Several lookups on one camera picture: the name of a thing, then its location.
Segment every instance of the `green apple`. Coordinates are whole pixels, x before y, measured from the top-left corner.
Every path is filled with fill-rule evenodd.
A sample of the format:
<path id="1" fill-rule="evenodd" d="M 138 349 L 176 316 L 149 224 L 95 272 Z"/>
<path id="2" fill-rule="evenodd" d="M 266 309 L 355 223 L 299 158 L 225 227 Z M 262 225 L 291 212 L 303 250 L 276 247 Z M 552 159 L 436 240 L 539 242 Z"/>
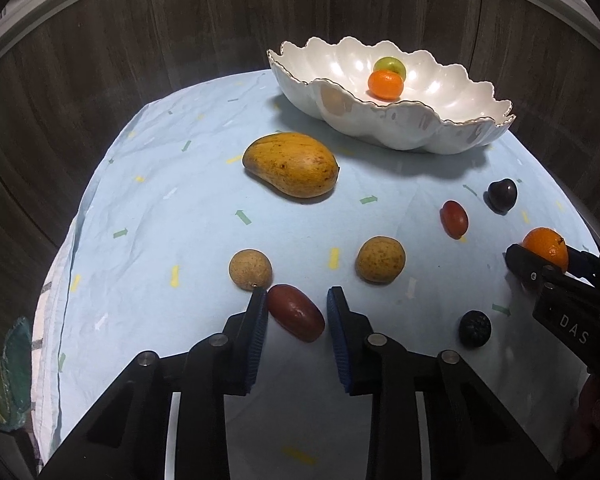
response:
<path id="1" fill-rule="evenodd" d="M 403 81 L 407 79 L 407 69 L 403 63 L 395 57 L 386 56 L 378 59 L 374 65 L 374 72 L 376 70 L 389 70 L 390 72 L 397 73 Z"/>

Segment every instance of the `brown round fruit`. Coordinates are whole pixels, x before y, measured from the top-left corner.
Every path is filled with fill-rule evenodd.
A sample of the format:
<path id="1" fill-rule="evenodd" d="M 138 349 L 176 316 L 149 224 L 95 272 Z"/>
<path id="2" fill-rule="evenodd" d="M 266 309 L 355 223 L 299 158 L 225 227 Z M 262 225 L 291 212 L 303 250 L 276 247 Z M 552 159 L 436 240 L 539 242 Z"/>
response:
<path id="1" fill-rule="evenodd" d="M 374 236 L 358 252 L 356 271 L 368 282 L 391 283 L 402 272 L 407 255 L 398 240 Z"/>
<path id="2" fill-rule="evenodd" d="M 256 249 L 244 249 L 234 254 L 229 262 L 229 276 L 243 290 L 256 286 L 267 288 L 273 271 L 269 259 Z"/>
<path id="3" fill-rule="evenodd" d="M 267 310 L 300 341 L 311 343 L 324 331 L 324 317 L 314 302 L 291 285 L 274 285 L 267 292 Z"/>

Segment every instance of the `scalloped bowl rim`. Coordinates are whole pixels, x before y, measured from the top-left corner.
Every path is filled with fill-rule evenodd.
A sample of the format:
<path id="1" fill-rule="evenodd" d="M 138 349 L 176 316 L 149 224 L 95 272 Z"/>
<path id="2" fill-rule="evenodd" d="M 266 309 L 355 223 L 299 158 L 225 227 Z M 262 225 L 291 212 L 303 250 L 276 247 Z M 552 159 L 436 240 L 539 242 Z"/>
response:
<path id="1" fill-rule="evenodd" d="M 465 121 L 462 121 L 460 123 L 456 122 L 456 121 L 452 121 L 451 119 L 443 119 L 440 117 L 440 115 L 438 114 L 438 112 L 435 110 L 435 108 L 431 107 L 430 105 L 427 105 L 426 103 L 423 103 L 422 101 L 411 101 L 408 99 L 403 99 L 401 101 L 397 101 L 395 103 L 387 103 L 385 105 L 379 105 L 373 101 L 363 101 L 362 99 L 359 99 L 358 97 L 356 97 L 355 95 L 353 95 L 349 90 L 347 90 L 346 88 L 344 88 L 344 86 L 342 86 L 340 83 L 336 83 L 335 81 L 332 81 L 331 79 L 328 79 L 326 77 L 317 77 L 315 79 L 312 79 L 311 81 L 302 81 L 300 79 L 298 79 L 296 76 L 294 76 L 291 72 L 289 72 L 289 70 L 286 69 L 286 67 L 284 65 L 282 65 L 281 63 L 277 62 L 277 60 L 273 59 L 271 54 L 276 54 L 276 56 L 284 56 L 284 47 L 285 47 L 285 43 L 289 43 L 292 44 L 294 47 L 298 48 L 299 50 L 303 50 L 305 48 L 307 48 L 307 46 L 309 45 L 309 42 L 311 40 L 320 40 L 323 41 L 325 44 L 331 45 L 331 46 L 337 46 L 340 43 L 342 43 L 345 40 L 355 40 L 357 41 L 359 44 L 363 45 L 363 46 L 368 46 L 368 47 L 375 47 L 378 46 L 380 43 L 390 43 L 392 44 L 395 48 L 397 48 L 401 53 L 403 54 L 414 54 L 415 52 L 426 52 L 427 54 L 429 54 L 431 56 L 431 59 L 434 61 L 434 63 L 436 65 L 438 65 L 439 67 L 445 67 L 445 66 L 459 66 L 460 68 L 462 68 L 462 70 L 464 71 L 464 75 L 466 76 L 467 80 L 470 83 L 477 83 L 478 81 L 474 81 L 471 78 L 469 78 L 469 73 L 466 71 L 466 68 L 464 67 L 464 65 L 461 65 L 459 63 L 452 63 L 450 65 L 443 65 L 442 63 L 438 63 L 436 61 L 436 58 L 433 56 L 432 53 L 430 53 L 428 50 L 424 50 L 424 49 L 419 49 L 419 50 L 414 50 L 413 52 L 404 52 L 401 51 L 400 48 L 398 48 L 398 46 L 393 42 L 393 41 L 389 41 L 389 40 L 382 40 L 382 41 L 378 41 L 375 45 L 365 45 L 364 43 L 362 43 L 360 40 L 358 40 L 357 38 L 354 38 L 352 36 L 345 36 L 344 38 L 342 38 L 338 43 L 327 43 L 326 41 L 324 41 L 322 38 L 318 38 L 317 36 L 312 36 L 311 38 L 309 38 L 308 40 L 306 40 L 306 43 L 304 44 L 304 46 L 300 46 L 298 47 L 296 44 L 291 43 L 290 41 L 283 41 L 280 44 L 280 54 L 278 54 L 277 52 L 268 49 L 267 50 L 267 57 L 269 58 L 269 63 L 275 63 L 275 65 L 277 67 L 279 67 L 280 70 L 282 70 L 282 72 L 284 72 L 285 74 L 287 74 L 293 81 L 296 81 L 298 83 L 302 83 L 303 85 L 309 86 L 309 84 L 313 83 L 314 81 L 326 81 L 334 86 L 337 86 L 338 88 L 340 88 L 343 92 L 349 94 L 349 96 L 356 102 L 362 104 L 362 105 L 367 105 L 367 106 L 371 106 L 372 108 L 391 108 L 391 107 L 398 107 L 401 104 L 415 104 L 415 105 L 420 105 L 420 106 L 424 106 L 425 108 L 428 108 L 429 110 L 432 111 L 432 113 L 435 115 L 435 117 L 441 122 L 441 123 L 446 123 L 446 124 L 454 124 L 456 126 L 466 126 L 468 124 L 475 124 L 475 123 L 483 123 L 483 122 L 487 122 L 487 121 L 493 121 L 493 123 L 495 124 L 495 126 L 505 126 L 506 124 L 511 124 L 515 119 L 516 119 L 516 115 L 515 114 L 511 114 L 509 115 L 509 112 L 511 111 L 511 109 L 513 108 L 513 104 L 511 103 L 510 100 L 508 99 L 503 99 L 503 101 L 506 101 L 509 103 L 509 107 L 507 108 L 507 111 L 503 114 L 503 117 L 505 117 L 505 120 L 502 121 L 501 123 L 497 123 L 496 119 L 494 119 L 493 117 L 489 117 L 489 116 L 481 116 L 481 117 L 476 117 L 473 119 L 467 119 Z M 495 98 L 495 87 L 493 86 L 493 83 L 491 83 L 490 81 L 480 81 L 480 82 L 485 82 L 485 83 L 489 83 L 489 85 L 491 86 L 491 98 L 496 101 L 496 102 L 501 102 L 498 101 Z"/>

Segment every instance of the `white ceramic bowl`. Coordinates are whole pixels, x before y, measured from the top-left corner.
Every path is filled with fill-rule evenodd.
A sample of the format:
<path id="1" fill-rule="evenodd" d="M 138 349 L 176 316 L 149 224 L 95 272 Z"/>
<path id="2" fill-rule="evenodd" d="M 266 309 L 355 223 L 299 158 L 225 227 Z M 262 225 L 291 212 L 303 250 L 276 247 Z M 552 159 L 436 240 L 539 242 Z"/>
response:
<path id="1" fill-rule="evenodd" d="M 334 45 L 311 38 L 302 48 L 285 41 L 280 54 L 267 56 L 285 96 L 304 113 L 394 150 L 464 152 L 494 141 L 516 118 L 510 101 L 496 101 L 493 85 L 471 81 L 462 65 L 440 65 L 426 50 L 407 54 L 391 41 L 368 46 L 347 37 Z M 384 56 L 407 68 L 397 102 L 368 91 L 367 79 Z"/>

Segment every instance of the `human hand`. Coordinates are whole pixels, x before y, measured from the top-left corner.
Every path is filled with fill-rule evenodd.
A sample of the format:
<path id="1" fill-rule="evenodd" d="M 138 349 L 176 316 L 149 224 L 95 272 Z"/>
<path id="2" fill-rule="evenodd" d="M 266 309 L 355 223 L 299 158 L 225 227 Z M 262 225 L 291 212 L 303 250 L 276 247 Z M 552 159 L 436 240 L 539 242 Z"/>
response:
<path id="1" fill-rule="evenodd" d="M 600 379 L 589 376 L 578 398 L 576 418 L 564 439 L 568 460 L 585 456 L 600 443 Z"/>

